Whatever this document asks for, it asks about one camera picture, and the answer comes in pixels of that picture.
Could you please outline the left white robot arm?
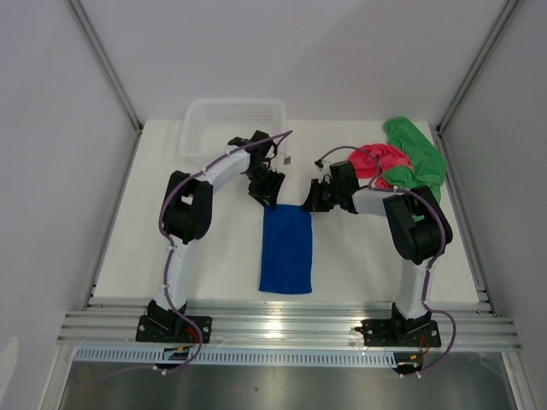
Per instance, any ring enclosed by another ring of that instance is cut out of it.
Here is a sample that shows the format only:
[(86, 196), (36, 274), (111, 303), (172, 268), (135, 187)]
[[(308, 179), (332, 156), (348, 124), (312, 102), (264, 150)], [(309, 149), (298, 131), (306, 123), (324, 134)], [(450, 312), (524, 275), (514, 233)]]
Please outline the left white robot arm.
[(190, 323), (185, 316), (186, 282), (193, 249), (212, 223), (215, 193), (233, 178), (244, 175), (249, 180), (250, 197), (264, 208), (276, 209), (285, 175), (273, 169), (271, 162), (280, 143), (290, 135), (290, 131), (271, 136), (257, 130), (250, 139), (235, 137), (201, 170), (175, 171), (169, 177), (158, 217), (159, 232), (168, 241), (168, 255), (161, 289), (145, 315), (164, 340), (179, 340)]

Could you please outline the green towel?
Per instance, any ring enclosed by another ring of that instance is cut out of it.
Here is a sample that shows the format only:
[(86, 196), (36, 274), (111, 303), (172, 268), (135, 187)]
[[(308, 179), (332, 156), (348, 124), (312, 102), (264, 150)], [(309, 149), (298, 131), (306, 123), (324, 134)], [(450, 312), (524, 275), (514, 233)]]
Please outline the green towel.
[(405, 117), (387, 120), (383, 125), (387, 143), (405, 154), (410, 167), (398, 165), (385, 170), (383, 179), (389, 185), (413, 189), (426, 185), (438, 203), (446, 175), (446, 163), (437, 148)]

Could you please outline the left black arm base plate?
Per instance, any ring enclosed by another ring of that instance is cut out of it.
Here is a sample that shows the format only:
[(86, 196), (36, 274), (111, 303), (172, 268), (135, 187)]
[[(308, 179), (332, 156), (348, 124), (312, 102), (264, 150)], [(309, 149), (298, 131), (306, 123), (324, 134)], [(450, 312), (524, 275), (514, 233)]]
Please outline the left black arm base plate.
[[(208, 316), (191, 316), (202, 332), (202, 343), (209, 343), (212, 330), (212, 318)], [(199, 335), (194, 327), (176, 317), (167, 323), (160, 323), (149, 316), (139, 318), (135, 340), (139, 343), (182, 343), (198, 344)]]

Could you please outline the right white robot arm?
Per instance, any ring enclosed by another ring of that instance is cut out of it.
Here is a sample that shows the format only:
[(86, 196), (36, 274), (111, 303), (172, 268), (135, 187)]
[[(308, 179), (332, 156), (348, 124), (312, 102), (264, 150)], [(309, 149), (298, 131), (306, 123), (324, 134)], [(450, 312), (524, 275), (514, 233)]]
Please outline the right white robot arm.
[(351, 214), (371, 214), (387, 220), (391, 239), (403, 259), (403, 272), (391, 310), (391, 337), (400, 344), (412, 343), (428, 325), (432, 312), (425, 302), (432, 265), (452, 241), (450, 224), (431, 189), (359, 185), (349, 161), (328, 166), (310, 182), (302, 211), (325, 213), (335, 207)]

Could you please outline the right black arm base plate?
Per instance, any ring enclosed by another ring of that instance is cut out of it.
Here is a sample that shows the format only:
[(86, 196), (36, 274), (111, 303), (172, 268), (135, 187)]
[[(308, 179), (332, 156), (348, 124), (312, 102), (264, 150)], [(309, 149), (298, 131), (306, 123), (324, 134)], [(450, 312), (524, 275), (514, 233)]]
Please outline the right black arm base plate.
[(439, 348), (441, 338), (436, 321), (365, 319), (354, 330), (368, 347)]

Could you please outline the white plastic basket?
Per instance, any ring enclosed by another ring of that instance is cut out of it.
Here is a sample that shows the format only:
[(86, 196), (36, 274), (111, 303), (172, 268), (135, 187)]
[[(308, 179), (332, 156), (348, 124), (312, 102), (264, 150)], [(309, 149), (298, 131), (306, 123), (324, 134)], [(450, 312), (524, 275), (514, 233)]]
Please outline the white plastic basket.
[(286, 130), (280, 100), (210, 98), (192, 102), (179, 136), (179, 152), (188, 160), (210, 160), (234, 137), (250, 138), (257, 130), (271, 136)]

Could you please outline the blue towel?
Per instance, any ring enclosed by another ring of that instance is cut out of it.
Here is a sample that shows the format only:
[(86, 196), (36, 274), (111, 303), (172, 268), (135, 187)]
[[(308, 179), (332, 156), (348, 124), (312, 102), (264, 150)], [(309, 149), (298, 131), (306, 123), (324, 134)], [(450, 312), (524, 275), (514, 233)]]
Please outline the blue towel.
[(265, 208), (258, 290), (279, 295), (312, 292), (312, 218), (295, 205)]

